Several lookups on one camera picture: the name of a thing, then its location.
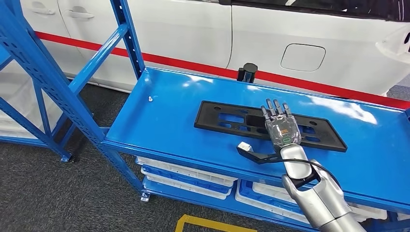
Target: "black cable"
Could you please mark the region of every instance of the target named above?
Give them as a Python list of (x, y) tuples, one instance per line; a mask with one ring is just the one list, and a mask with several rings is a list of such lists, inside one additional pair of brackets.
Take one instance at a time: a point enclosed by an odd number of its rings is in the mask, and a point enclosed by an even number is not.
[(282, 163), (282, 162), (289, 162), (289, 161), (291, 161), (291, 162), (294, 162), (294, 161), (295, 161), (295, 162), (308, 163), (308, 164), (310, 164), (310, 165), (314, 165), (314, 166), (316, 166), (316, 167), (322, 169), (323, 171), (325, 171), (326, 173), (328, 173), (329, 176), (331, 176), (331, 177), (333, 178), (333, 180), (336, 182), (336, 184), (337, 184), (340, 188), (342, 188), (342, 187), (340, 186), (339, 182), (337, 181), (336, 177), (335, 177), (329, 170), (327, 170), (325, 167), (321, 166), (320, 164), (314, 163), (314, 162), (312, 162), (312, 161), (304, 160), (304, 159), (301, 159), (301, 160), (300, 160), (300, 159), (281, 159), (281, 160), (279, 159), (279, 160), (269, 161), (269, 163)]

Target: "yellow floor tape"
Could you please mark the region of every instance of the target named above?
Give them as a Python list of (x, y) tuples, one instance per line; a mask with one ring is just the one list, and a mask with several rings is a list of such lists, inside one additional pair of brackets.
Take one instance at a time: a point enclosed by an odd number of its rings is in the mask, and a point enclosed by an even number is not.
[(184, 229), (184, 224), (189, 223), (193, 225), (208, 227), (215, 230), (225, 231), (225, 232), (257, 232), (256, 230), (251, 230), (239, 226), (233, 226), (229, 224), (225, 224), (222, 222), (212, 221), (200, 217), (194, 217), (184, 214), (176, 224), (175, 232), (182, 232)]

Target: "red stripe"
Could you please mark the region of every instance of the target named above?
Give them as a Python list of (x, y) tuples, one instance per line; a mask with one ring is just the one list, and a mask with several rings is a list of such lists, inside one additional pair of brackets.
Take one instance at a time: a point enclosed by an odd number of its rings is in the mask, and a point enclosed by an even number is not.
[[(76, 40), (76, 39), (66, 38), (66, 37), (62, 37), (58, 35), (38, 32), (38, 31), (36, 32), (36, 35), (42, 40), (48, 40), (48, 41), (57, 42), (60, 44), (81, 47), (81, 48), (85, 48), (89, 50), (97, 51), (101, 47), (101, 44), (98, 44), (98, 43)], [(128, 57), (127, 50), (123, 48), (114, 48), (111, 54)], [(224, 77), (229, 77), (229, 78), (234, 78), (234, 79), (236, 79), (236, 76), (237, 76), (237, 71), (235, 70), (229, 70), (229, 69), (214, 67), (210, 65), (199, 64), (199, 63), (194, 63), (190, 61), (174, 59), (174, 58), (169, 58), (169, 57), (162, 57), (162, 56), (157, 56), (157, 55), (147, 54), (147, 53), (143, 53), (142, 55), (143, 55), (144, 60), (158, 63), (158, 64), (169, 65), (173, 67), (198, 71), (202, 73), (214, 74), (214, 75), (219, 75), (219, 76), (224, 76)], [(355, 90), (320, 84), (316, 82), (301, 80), (301, 79), (297, 79), (293, 77), (282, 76), (282, 75), (263, 72), (263, 71), (258, 71), (256, 73), (256, 78), (260, 80), (275, 82), (278, 84), (283, 84), (283, 85), (288, 85), (288, 86), (293, 86), (293, 87), (298, 87), (298, 88), (304, 88), (304, 89), (308, 89), (308, 90), (312, 90), (316, 92), (336, 95), (336, 96), (349, 98), (349, 99), (356, 99), (356, 100), (360, 100), (364, 102), (370, 102), (370, 103), (395, 107), (399, 109), (410, 108), (410, 101), (403, 101), (403, 100), (398, 100), (394, 98), (382, 97), (382, 96), (374, 95), (370, 93), (363, 93), (363, 92), (359, 92)]]

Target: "car window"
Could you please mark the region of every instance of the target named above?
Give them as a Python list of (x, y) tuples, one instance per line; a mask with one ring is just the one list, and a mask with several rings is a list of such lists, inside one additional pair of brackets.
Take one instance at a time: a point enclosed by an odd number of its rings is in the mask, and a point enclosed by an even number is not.
[(232, 0), (232, 4), (236, 3), (279, 10), (410, 22), (409, 0)]

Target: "shelf foot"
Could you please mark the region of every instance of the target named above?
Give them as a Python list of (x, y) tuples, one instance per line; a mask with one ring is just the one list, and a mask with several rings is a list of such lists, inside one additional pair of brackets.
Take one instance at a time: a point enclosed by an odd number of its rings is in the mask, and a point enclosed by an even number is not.
[(141, 201), (142, 202), (148, 202), (149, 201), (149, 197), (151, 196), (151, 194), (143, 192), (141, 194)]
[(69, 153), (69, 154), (70, 154), (70, 156), (68, 156), (68, 157), (64, 156), (60, 159), (60, 161), (63, 162), (63, 163), (74, 163), (74, 159), (72, 159), (72, 154), (71, 153)]

